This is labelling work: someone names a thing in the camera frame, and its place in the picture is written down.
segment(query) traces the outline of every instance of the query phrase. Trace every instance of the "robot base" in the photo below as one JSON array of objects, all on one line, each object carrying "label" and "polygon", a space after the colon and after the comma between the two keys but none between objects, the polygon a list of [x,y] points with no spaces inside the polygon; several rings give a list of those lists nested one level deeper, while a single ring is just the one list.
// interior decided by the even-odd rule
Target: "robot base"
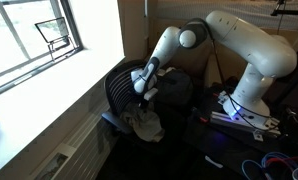
[{"label": "robot base", "polygon": [[281,133],[277,127],[279,121],[277,119],[268,119],[265,123],[263,130],[252,127],[244,120],[232,120],[227,114],[218,112],[212,112],[210,116],[210,122],[222,126],[235,128],[242,131],[252,132],[254,139],[257,141],[263,141],[263,135],[277,137]]}]

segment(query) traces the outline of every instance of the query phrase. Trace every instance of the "white wall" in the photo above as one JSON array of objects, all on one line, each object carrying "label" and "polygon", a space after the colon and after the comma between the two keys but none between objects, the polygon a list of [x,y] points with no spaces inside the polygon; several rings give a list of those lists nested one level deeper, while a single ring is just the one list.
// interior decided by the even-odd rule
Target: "white wall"
[{"label": "white wall", "polygon": [[70,0],[70,4],[86,49],[104,56],[114,54],[117,59],[124,56],[117,0]]},{"label": "white wall", "polygon": [[[156,8],[157,1],[159,0],[148,0],[150,4],[149,7],[151,7],[149,49],[155,47],[158,38],[168,26],[181,27],[190,18],[205,17],[203,14],[206,12],[197,10],[199,9],[199,6],[201,6],[201,4],[198,3],[199,1],[194,1],[196,3],[195,7],[194,5],[191,6],[189,1],[161,0],[160,8],[158,7],[158,9]],[[254,18],[254,20],[257,20],[256,22],[258,22],[262,19]],[[276,34],[275,29],[263,30],[269,34]],[[280,35],[285,37],[296,51],[298,50],[297,30],[280,30]],[[212,48],[210,49],[210,46],[202,46],[198,49],[189,51],[179,49],[177,54],[172,58],[172,63],[170,64],[184,68],[187,72],[189,72],[191,75],[194,75],[195,77],[201,77],[205,79],[205,85],[209,86],[212,82],[220,82],[218,68],[215,66],[215,58],[214,56],[210,56],[209,59],[209,55],[212,55],[212,52],[213,50]],[[217,45],[217,52],[219,54],[219,61],[225,79],[229,78],[230,76],[236,76],[240,78],[245,70],[247,64],[246,61],[236,53],[221,45]]]},{"label": "white wall", "polygon": [[144,59],[148,53],[145,0],[118,0],[126,60]]},{"label": "white wall", "polygon": [[[0,170],[0,179],[34,179],[56,153],[69,156],[67,154],[70,151],[74,153],[69,156],[68,163],[64,164],[64,171],[60,171],[61,176],[72,173],[74,174],[74,179],[94,179],[117,140],[117,137],[112,136],[110,129],[106,127],[106,123],[100,119],[101,112],[106,111],[109,107],[102,84],[103,81],[99,81],[18,153],[13,160]],[[89,126],[95,126],[92,132],[90,132],[93,138],[91,140],[86,138],[83,141],[84,138],[81,137],[87,137],[89,134],[75,135],[75,133],[77,129],[88,121],[91,122]],[[81,148],[70,143],[70,139],[74,136],[79,136],[82,139],[78,143],[93,144],[96,147],[89,148],[88,152],[85,152],[85,154],[91,154],[94,157],[89,164],[83,162],[90,161],[91,159],[88,159],[90,156],[87,156],[87,159],[77,158],[81,154]],[[77,172],[74,170],[67,171],[72,169],[73,166],[81,167],[85,171],[78,172],[78,169]]]}]

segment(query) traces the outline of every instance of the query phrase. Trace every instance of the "towel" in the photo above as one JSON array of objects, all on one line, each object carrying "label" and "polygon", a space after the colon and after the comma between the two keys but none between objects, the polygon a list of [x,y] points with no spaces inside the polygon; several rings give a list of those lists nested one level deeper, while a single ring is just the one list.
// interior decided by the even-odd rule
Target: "towel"
[{"label": "towel", "polygon": [[129,103],[120,115],[122,120],[132,126],[137,136],[147,142],[159,142],[165,133],[153,108],[153,103],[149,103],[145,109],[139,108],[136,103]]}]

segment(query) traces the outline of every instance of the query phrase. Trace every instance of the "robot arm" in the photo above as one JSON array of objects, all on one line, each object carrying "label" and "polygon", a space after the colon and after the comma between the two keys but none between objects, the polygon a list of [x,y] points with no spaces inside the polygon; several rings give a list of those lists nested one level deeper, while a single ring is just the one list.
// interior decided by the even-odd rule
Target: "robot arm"
[{"label": "robot arm", "polygon": [[270,129],[270,111],[261,98],[274,78],[285,76],[295,69],[296,52],[279,36],[270,36],[225,12],[211,12],[206,22],[192,19],[181,29],[167,28],[145,69],[132,73],[135,91],[145,94],[155,83],[155,72],[171,59],[178,47],[195,48],[206,40],[208,34],[248,62],[234,93],[228,95],[223,103],[229,119],[241,122],[243,126]]},{"label": "robot arm", "polygon": [[168,27],[161,35],[153,54],[145,68],[131,73],[137,94],[145,94],[156,83],[155,73],[176,53],[178,47],[192,49],[199,46],[208,37],[203,21],[199,18],[188,21],[181,29]]}]

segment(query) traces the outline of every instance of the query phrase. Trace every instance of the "blue cable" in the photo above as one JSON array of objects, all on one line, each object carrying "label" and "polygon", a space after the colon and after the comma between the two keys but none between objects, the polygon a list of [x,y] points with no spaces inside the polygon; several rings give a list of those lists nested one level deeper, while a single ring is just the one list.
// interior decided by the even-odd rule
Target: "blue cable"
[{"label": "blue cable", "polygon": [[264,156],[264,158],[261,160],[262,167],[264,167],[264,168],[266,167],[266,161],[269,158],[280,159],[281,161],[285,162],[288,165],[288,167],[291,168],[292,170],[294,170],[298,167],[297,163],[294,160],[291,160],[291,159],[285,160],[285,158],[290,158],[290,157],[283,153],[280,153],[280,152],[271,152],[271,153],[266,154]]},{"label": "blue cable", "polygon": [[245,175],[245,177],[246,177],[248,180],[251,180],[251,178],[247,175],[247,173],[246,173],[246,171],[245,171],[245,167],[244,167],[245,164],[246,164],[247,162],[250,162],[250,163],[253,163],[253,164],[257,165],[261,170],[262,170],[262,167],[260,166],[260,164],[258,164],[256,161],[253,161],[253,160],[244,160],[244,161],[242,162],[241,170],[242,170],[243,174]]}]

